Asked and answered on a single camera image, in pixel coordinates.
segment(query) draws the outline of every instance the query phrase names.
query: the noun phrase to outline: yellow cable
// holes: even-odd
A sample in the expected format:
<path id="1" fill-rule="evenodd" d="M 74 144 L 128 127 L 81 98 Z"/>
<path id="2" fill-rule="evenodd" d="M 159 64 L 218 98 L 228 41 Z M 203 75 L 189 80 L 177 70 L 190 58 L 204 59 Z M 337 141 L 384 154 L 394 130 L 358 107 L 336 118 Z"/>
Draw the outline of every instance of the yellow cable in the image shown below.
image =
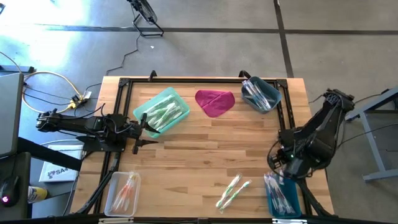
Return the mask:
<path id="1" fill-rule="evenodd" d="M 34 73 L 31 73 L 31 74 L 26 75 L 26 76 L 24 77 L 24 81 L 28 80 L 31 76 L 37 75 L 37 74 L 51 74 L 51 75 L 56 75 L 56 76 L 58 76 L 58 77 L 63 78 L 64 80 L 66 80 L 66 81 L 72 86 L 72 88 L 73 88 L 73 89 L 75 90 L 75 92 L 78 94 L 79 98 L 81 98 L 81 99 L 83 98 L 83 95 L 81 95 L 81 94 L 79 93 L 79 91 L 76 89 L 76 87 L 74 86 L 74 84 L 73 84 L 71 81 L 69 81 L 69 80 L 68 80 L 66 77 L 64 77 L 63 75 L 58 74 L 58 73 L 55 73 L 55 72 L 47 72 L 47 71 L 43 71 L 43 72 L 34 72 Z M 25 100 L 25 94 L 22 94 L 22 101 L 25 103 L 25 105 L 26 105 L 28 108 L 32 109 L 33 111 L 36 111 L 36 112 L 38 112 L 38 113 L 44 113 L 43 111 L 39 111 L 39 110 L 37 110 L 37 109 L 31 107 L 31 106 L 26 102 L 26 100 Z M 71 108 L 71 106 L 68 105 L 65 109 L 63 109 L 63 110 L 61 110 L 61 111 L 57 111 L 57 113 L 63 113 L 63 112 L 65 112 L 66 110 L 69 110 L 70 108 Z"/>

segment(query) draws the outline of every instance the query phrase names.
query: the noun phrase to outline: wooden table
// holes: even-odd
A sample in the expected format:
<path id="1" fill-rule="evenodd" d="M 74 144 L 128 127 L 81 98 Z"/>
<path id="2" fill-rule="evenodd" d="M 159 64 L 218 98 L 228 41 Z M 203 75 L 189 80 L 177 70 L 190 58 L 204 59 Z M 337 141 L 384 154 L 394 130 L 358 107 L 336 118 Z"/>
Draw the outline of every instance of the wooden table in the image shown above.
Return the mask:
<path id="1" fill-rule="evenodd" d="M 97 108 L 106 103 L 105 113 L 113 112 L 119 78 L 103 79 Z M 301 126 L 311 118 L 304 81 L 288 78 L 287 82 L 295 124 Z M 271 217 L 263 175 L 270 172 L 266 155 L 280 128 L 276 110 L 267 114 L 254 111 L 243 102 L 241 85 L 235 83 L 135 83 L 129 117 L 135 119 L 134 108 L 169 86 L 187 102 L 190 114 L 158 138 L 160 143 L 146 145 L 136 155 L 131 152 L 135 140 L 129 140 L 121 156 L 119 171 L 135 170 L 142 178 L 135 217 Z M 198 90 L 231 91 L 236 103 L 220 117 L 209 118 L 195 101 Z M 95 152 L 84 160 L 72 212 L 81 208 L 97 187 L 103 158 L 103 152 Z M 221 214 L 215 204 L 238 172 L 243 175 L 238 186 L 249 179 L 252 184 Z M 315 172 L 307 184 L 324 208 L 333 213 L 325 172 Z M 297 192 L 304 211 L 301 191 Z M 108 187 L 104 190 L 101 211 L 107 194 Z"/>

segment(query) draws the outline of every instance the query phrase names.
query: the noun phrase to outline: pink cloth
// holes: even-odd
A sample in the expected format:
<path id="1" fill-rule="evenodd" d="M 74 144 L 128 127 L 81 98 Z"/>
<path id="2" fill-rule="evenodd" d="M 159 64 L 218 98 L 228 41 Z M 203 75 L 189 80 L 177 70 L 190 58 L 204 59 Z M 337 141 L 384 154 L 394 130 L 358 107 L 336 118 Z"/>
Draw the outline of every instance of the pink cloth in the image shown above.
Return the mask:
<path id="1" fill-rule="evenodd" d="M 195 99 L 207 116 L 211 118 L 220 116 L 235 104 L 234 95 L 225 91 L 199 90 Z"/>

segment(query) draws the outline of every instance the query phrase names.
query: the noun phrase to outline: clear plastic container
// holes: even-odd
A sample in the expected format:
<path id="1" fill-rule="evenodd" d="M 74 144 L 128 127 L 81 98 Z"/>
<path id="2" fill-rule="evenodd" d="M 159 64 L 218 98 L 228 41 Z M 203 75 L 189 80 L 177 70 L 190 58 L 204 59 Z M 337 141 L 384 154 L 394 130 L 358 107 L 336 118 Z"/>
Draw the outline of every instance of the clear plastic container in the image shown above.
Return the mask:
<path id="1" fill-rule="evenodd" d="M 116 200 L 118 193 L 122 190 L 122 188 L 127 183 L 129 179 L 130 172 L 114 172 L 112 174 L 108 197 L 106 198 L 105 205 L 105 215 L 109 217 L 131 217 L 135 214 L 137 210 L 138 196 L 139 196 L 139 188 L 141 186 L 141 177 L 136 173 L 136 178 L 133 182 L 132 193 L 129 195 L 129 204 L 127 206 L 127 210 L 125 212 L 115 212 L 112 211 L 113 202 Z"/>
<path id="2" fill-rule="evenodd" d="M 132 113 L 138 121 L 143 113 L 147 113 L 149 126 L 158 130 L 160 134 L 146 131 L 152 138 L 159 137 L 162 133 L 176 125 L 189 114 L 189 106 L 181 96 L 172 88 L 168 87 L 161 93 L 137 107 Z"/>

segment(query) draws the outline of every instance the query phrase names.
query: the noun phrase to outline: plastic container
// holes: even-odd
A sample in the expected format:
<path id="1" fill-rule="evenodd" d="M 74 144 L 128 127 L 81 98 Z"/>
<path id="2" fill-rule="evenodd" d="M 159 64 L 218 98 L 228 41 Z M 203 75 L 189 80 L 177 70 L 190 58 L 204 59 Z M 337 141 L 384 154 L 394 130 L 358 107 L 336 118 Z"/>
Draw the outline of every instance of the plastic container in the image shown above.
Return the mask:
<path id="1" fill-rule="evenodd" d="M 152 137 L 152 138 L 157 138 L 161 134 L 165 133 L 168 129 L 170 129 L 172 126 L 175 126 L 178 122 L 180 122 L 182 119 L 184 119 L 186 116 L 189 114 L 189 106 L 184 102 L 184 100 L 181 98 L 180 95 L 172 88 L 168 87 L 165 90 L 163 90 L 161 93 L 150 99 L 149 101 L 145 102 L 143 105 L 139 106 L 136 108 L 132 113 L 134 116 L 137 118 L 138 121 L 141 120 L 142 114 L 147 111 L 148 109 L 152 108 L 155 105 L 158 105 L 162 100 L 165 100 L 167 97 L 172 95 L 174 97 L 174 100 L 178 103 L 179 106 L 182 107 L 183 113 L 176 119 L 174 119 L 172 122 L 170 122 L 168 125 L 164 126 L 163 128 L 156 128 L 153 125 L 149 124 L 152 128 L 155 128 L 160 132 L 158 133 L 153 133 L 151 131 L 146 131 L 147 134 Z"/>
<path id="2" fill-rule="evenodd" d="M 130 173 L 129 172 L 114 172 L 112 174 L 108 197 L 106 198 L 105 205 L 105 215 L 109 217 L 131 217 L 135 214 L 137 210 L 138 196 L 139 196 L 139 188 L 141 186 L 141 177 L 136 172 L 137 177 L 133 183 L 133 193 L 130 195 L 130 202 L 127 207 L 127 210 L 123 213 L 116 213 L 111 211 L 112 204 L 116 199 L 116 196 L 120 192 L 120 190 L 125 186 Z"/>
<path id="3" fill-rule="evenodd" d="M 279 213 L 274 208 L 274 204 L 271 201 L 270 193 L 266 188 L 269 213 L 275 218 L 297 218 L 297 217 L 300 217 L 301 216 L 301 208 L 300 208 L 300 204 L 299 204 L 299 198 L 297 197 L 296 183 L 293 180 L 284 178 L 284 185 L 279 185 L 279 186 L 280 186 L 281 191 L 284 193 L 286 199 L 292 205 L 296 214 L 279 215 Z"/>
<path id="4" fill-rule="evenodd" d="M 269 102 L 269 104 L 271 106 L 271 108 L 269 110 L 264 110 L 262 108 L 259 108 L 253 99 L 249 99 L 249 98 L 245 97 L 246 95 L 250 96 L 250 94 L 248 93 L 246 88 L 242 86 L 243 101 L 245 101 L 247 104 L 252 106 L 258 112 L 260 112 L 262 114 L 268 113 L 268 111 L 274 109 L 276 107 L 276 105 L 280 102 L 280 100 L 282 99 L 282 95 L 280 94 L 280 92 L 277 89 L 275 89 L 273 86 L 271 86 L 270 84 L 268 84 L 267 82 L 262 80 L 261 78 L 251 77 L 251 78 L 249 78 L 249 81 L 252 83 L 257 83 L 259 85 L 260 90 L 266 95 L 266 97 L 274 100 L 274 102 L 271 102 L 271 101 Z"/>

